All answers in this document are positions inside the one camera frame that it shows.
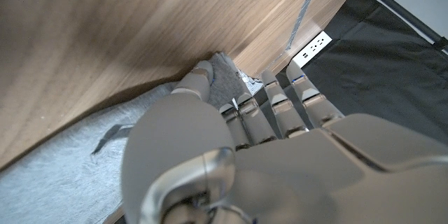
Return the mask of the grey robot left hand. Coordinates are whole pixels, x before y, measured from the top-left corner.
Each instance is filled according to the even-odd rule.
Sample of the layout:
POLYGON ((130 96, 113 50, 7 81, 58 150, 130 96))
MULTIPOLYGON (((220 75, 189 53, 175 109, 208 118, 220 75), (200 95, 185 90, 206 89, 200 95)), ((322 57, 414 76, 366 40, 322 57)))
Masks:
POLYGON ((273 129, 250 94, 208 102, 201 61, 132 128, 122 159, 128 223, 446 223, 447 147, 383 118, 344 115, 296 63, 304 121, 271 72, 273 129))

